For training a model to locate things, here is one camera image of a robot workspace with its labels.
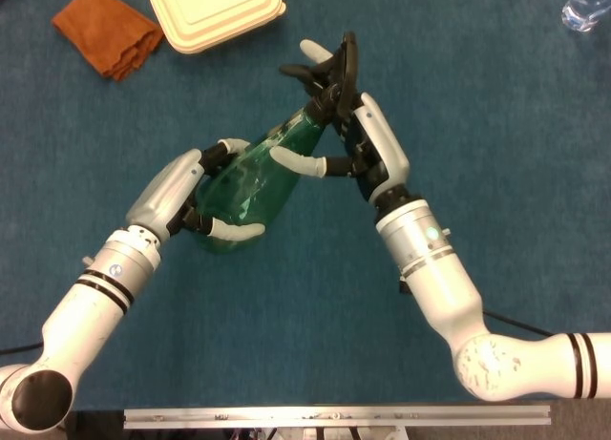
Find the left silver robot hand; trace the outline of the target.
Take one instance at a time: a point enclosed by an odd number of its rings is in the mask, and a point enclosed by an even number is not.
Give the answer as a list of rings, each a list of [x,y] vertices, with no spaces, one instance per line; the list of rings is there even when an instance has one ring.
[[[261,223],[234,225],[197,210],[195,193],[201,180],[224,168],[249,143],[225,138],[201,150],[191,149],[169,162],[149,182],[126,215],[126,228],[152,236],[158,244],[180,230],[221,241],[249,241],[265,232]]]

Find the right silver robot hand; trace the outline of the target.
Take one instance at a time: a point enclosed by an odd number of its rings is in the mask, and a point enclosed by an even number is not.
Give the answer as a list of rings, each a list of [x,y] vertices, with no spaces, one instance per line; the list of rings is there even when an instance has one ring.
[[[336,52],[304,39],[301,51],[314,64],[283,65],[312,97],[307,108],[332,125],[342,140],[343,157],[306,157],[273,147],[271,157],[290,171],[317,178],[354,178],[365,201],[389,212],[413,200],[406,183],[410,163],[376,101],[357,90],[356,37],[347,32]]]

